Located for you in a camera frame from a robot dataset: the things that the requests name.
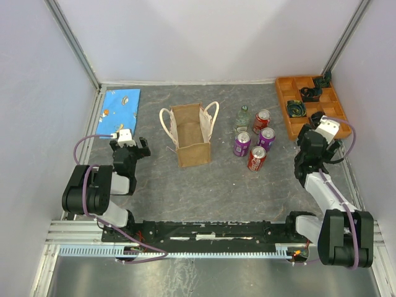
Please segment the silver soda can front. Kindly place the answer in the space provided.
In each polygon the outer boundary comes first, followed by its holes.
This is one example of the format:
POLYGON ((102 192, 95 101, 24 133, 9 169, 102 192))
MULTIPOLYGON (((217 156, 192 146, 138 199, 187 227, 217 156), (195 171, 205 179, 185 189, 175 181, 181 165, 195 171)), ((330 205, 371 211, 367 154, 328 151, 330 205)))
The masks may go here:
POLYGON ((254 118, 254 123, 252 130, 254 133, 258 134, 263 128, 266 128, 270 122, 270 112, 269 110, 263 109, 256 113, 254 118))

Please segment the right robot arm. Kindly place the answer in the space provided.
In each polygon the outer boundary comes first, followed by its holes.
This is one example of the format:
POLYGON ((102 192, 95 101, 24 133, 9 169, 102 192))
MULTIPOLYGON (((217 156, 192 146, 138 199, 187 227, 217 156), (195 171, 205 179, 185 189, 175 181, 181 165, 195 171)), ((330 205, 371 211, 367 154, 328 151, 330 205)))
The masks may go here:
POLYGON ((358 210, 337 189, 325 169, 340 144, 335 136, 343 120, 323 116, 316 127, 305 124, 298 135, 295 177, 313 196, 324 217, 297 214, 284 226, 285 237, 298 242, 305 237, 317 246, 324 265, 349 269, 369 268, 374 259, 374 219, 358 210))

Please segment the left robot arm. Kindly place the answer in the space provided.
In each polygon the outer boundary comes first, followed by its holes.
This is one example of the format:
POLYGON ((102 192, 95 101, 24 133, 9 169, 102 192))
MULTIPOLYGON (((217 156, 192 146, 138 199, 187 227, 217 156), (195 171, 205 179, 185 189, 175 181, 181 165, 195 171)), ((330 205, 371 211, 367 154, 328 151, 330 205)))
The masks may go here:
POLYGON ((116 227, 115 233, 123 241, 131 241, 137 234, 131 211, 117 206, 111 196, 131 196, 136 189, 137 161, 151 156, 147 139, 140 137, 139 147, 133 139, 120 144, 111 140, 113 164, 76 165, 62 195, 62 208, 74 215, 96 217, 104 224, 116 227))

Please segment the red soda can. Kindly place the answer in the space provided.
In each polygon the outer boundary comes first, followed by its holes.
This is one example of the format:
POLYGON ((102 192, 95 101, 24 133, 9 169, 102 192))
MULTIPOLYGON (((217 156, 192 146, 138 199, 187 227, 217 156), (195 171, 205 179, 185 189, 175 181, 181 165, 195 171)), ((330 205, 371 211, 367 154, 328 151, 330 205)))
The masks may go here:
POLYGON ((247 167, 251 171, 259 171, 265 162, 267 152, 261 146, 255 146, 249 152, 249 158, 247 161, 247 167))

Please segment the purple soda can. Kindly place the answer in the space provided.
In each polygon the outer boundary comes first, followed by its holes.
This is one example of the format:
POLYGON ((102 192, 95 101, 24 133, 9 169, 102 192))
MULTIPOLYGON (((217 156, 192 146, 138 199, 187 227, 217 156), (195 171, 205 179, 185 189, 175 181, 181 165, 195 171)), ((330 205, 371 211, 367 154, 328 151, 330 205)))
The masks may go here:
POLYGON ((257 140, 257 145, 261 146, 268 153, 275 141, 275 131, 270 127, 263 128, 257 140))
POLYGON ((244 157, 248 154, 251 144, 251 136, 248 132, 243 131, 236 135, 233 153, 237 157, 244 157))

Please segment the brown paper bag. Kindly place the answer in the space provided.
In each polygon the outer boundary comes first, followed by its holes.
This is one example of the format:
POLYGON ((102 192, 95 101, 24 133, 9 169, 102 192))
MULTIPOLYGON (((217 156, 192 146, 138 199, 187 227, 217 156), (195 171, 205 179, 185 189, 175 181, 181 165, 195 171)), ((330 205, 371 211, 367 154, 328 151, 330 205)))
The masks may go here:
POLYGON ((159 112, 160 123, 175 145, 181 168, 211 162, 213 129, 220 104, 213 101, 206 107, 200 103, 172 106, 159 112))

